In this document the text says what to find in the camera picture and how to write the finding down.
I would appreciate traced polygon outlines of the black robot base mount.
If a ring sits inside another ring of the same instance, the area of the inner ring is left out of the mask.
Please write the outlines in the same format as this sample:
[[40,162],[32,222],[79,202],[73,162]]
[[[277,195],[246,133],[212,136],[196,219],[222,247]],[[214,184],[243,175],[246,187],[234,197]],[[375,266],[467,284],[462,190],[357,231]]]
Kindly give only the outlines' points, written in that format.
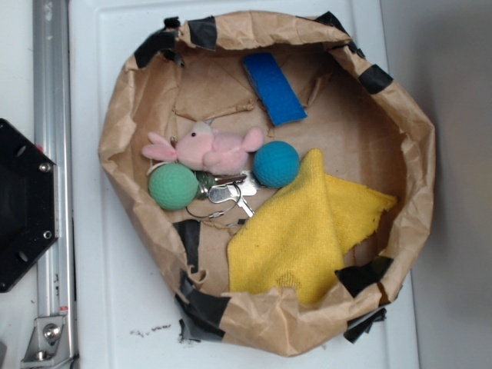
[[1,120],[1,292],[10,291],[58,239],[56,164]]

